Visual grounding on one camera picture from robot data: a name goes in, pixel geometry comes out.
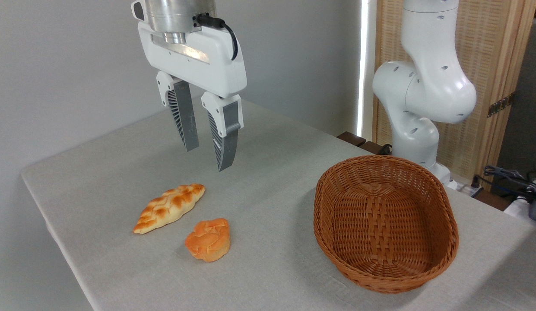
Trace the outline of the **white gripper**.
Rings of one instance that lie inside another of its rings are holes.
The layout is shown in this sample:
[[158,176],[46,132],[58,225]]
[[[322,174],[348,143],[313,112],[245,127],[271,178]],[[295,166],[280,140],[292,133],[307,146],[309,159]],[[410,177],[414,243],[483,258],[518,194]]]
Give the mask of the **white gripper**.
[[232,60],[230,34],[203,27],[187,34],[185,44],[169,44],[144,22],[138,23],[138,33],[147,60],[160,70],[156,80],[161,101],[171,110],[185,149],[199,147],[191,83],[207,91],[201,102],[209,117],[218,170],[230,167],[238,130],[244,127],[242,102],[236,94],[247,86],[242,52]]

